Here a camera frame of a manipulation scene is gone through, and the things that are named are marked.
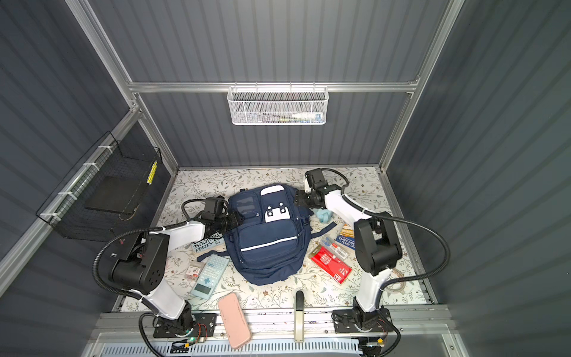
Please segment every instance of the corrugated gray wall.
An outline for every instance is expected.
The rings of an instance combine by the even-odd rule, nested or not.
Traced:
[[[63,1],[0,1],[0,257],[128,110]]]
[[[469,1],[388,175],[471,355],[569,355],[571,2]],[[438,244],[413,231],[429,269]]]
[[[136,82],[410,81],[445,0],[91,2]]]
[[[416,78],[447,1],[91,3],[136,82],[382,82]],[[405,97],[332,94],[310,128],[234,126],[220,94],[143,94],[182,167],[378,163]]]
[[[63,1],[0,1],[0,258],[89,147],[128,110]],[[126,141],[149,142],[139,125]],[[137,214],[152,219],[159,167]],[[115,296],[91,262],[103,243],[52,233],[0,298],[0,355],[78,356]]]
[[[237,126],[225,94],[142,94],[184,166],[378,163],[404,93],[334,93],[325,125]]]

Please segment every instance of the calculator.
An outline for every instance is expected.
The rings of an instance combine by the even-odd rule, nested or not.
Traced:
[[[204,300],[209,300],[220,282],[229,261],[230,259],[224,256],[216,254],[209,256],[206,265],[198,276],[196,285],[194,285],[190,293]]]

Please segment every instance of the navy blue backpack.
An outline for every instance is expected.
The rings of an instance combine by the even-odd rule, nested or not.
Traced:
[[[229,210],[244,216],[244,223],[224,235],[226,252],[236,269],[254,285],[285,280],[299,271],[312,238],[323,235],[335,223],[311,234],[313,212],[293,202],[296,188],[283,183],[242,190],[228,199]]]

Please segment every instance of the red pouch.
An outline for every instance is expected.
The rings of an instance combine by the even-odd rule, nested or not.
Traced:
[[[318,245],[311,252],[310,257],[315,264],[325,270],[339,284],[343,283],[351,272],[351,268],[347,264],[322,245]]]

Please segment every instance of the floral patterned surface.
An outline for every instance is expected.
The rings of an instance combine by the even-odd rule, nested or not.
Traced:
[[[309,169],[248,169],[248,170],[201,170],[180,171],[163,209],[159,224],[171,224],[184,219],[180,204],[191,198],[204,198],[222,195],[226,198],[239,192],[241,188],[255,188],[270,183],[286,183],[293,187],[303,188],[304,173]],[[351,182],[346,193],[355,198],[364,206],[373,210],[390,211],[388,202],[384,197],[381,183],[374,167],[348,167],[337,169],[346,175]],[[332,183],[339,185],[342,179],[333,173],[325,172],[325,177]],[[193,216],[202,207],[197,203],[187,205],[188,213]],[[337,226],[326,236],[335,239],[344,222],[333,215]],[[319,231],[328,223],[320,223],[317,217],[312,216],[313,231]],[[313,239],[309,244],[311,252],[319,244],[319,239]],[[404,245],[403,258],[399,260],[392,277],[414,275]],[[221,251],[226,250],[224,245],[215,247]],[[192,287],[184,277],[191,261],[196,260],[200,253],[193,252],[189,246],[179,247],[169,252],[165,278],[177,294],[187,299],[193,309],[217,310],[218,299],[230,292],[235,292],[242,308],[292,308],[294,295],[297,290],[303,290],[306,307],[337,307],[350,306],[353,296],[359,289],[363,273],[355,251],[346,247],[349,257],[345,262],[353,269],[343,284],[339,285],[326,272],[319,268],[308,256],[305,257],[301,270],[282,282],[256,286],[248,283],[236,271],[230,261],[221,282],[218,284],[210,300],[197,298],[190,294]],[[424,304],[426,300],[416,281],[394,284],[387,288],[383,294],[384,304]],[[126,298],[122,311],[145,311],[147,308],[133,298]]]

